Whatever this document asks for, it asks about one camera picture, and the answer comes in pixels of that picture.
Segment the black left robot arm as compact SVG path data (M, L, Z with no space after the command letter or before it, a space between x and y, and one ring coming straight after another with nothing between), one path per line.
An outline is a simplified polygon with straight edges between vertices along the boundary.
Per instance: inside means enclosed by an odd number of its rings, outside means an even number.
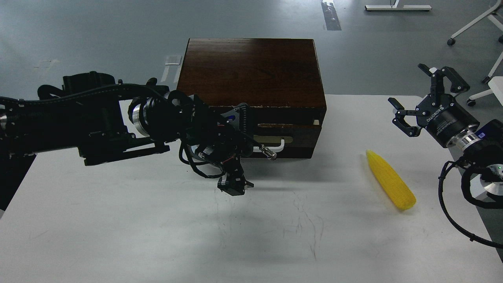
M65 76L62 88L42 85L38 100L2 97L1 210L5 211L38 153L75 147L85 165L99 165L168 152L204 177L218 179L229 195L243 195L253 183L241 158L255 149L268 159L277 153L253 139L256 123L246 103L218 114L197 95L158 85L124 84L111 75Z

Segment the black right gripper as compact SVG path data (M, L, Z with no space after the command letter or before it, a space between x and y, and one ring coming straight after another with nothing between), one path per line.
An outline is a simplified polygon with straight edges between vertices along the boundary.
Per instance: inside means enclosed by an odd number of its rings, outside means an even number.
M476 131L480 126L480 122L454 98L469 91L470 86L454 68L429 68L423 63L419 63L417 67L431 78L430 94L416 106L417 110L406 110L397 99L388 98L388 102L395 109L392 123L409 137L419 136L422 127L440 146L452 147L452 138L464 130ZM444 85L445 78L451 83L448 92ZM417 116L418 126L409 125L405 120L406 116Z

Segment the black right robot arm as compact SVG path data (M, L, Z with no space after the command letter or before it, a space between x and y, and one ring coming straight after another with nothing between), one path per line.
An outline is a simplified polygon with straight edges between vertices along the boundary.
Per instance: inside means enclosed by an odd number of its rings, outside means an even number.
M469 84L454 68L429 68L423 63L418 67L431 79L430 92L414 110L406 110L397 99L389 98L395 108L393 124L409 137L417 137L425 129L443 148L458 147L463 152L462 161L470 165L462 176L464 198L481 208L501 209L502 190L498 185L502 184L502 123L492 120L477 132L479 121L455 98L468 91ZM472 196L470 181L474 174L485 183L492 202Z

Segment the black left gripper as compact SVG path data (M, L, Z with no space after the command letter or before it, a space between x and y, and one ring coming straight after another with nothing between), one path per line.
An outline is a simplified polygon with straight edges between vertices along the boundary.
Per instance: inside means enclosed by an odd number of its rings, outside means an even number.
M178 158L204 178L218 178L217 188L231 196L246 193L254 184L244 176L241 158L257 147L268 159L277 153L253 138L256 127L252 108L241 103L223 114L204 103L194 104L190 124L180 137Z

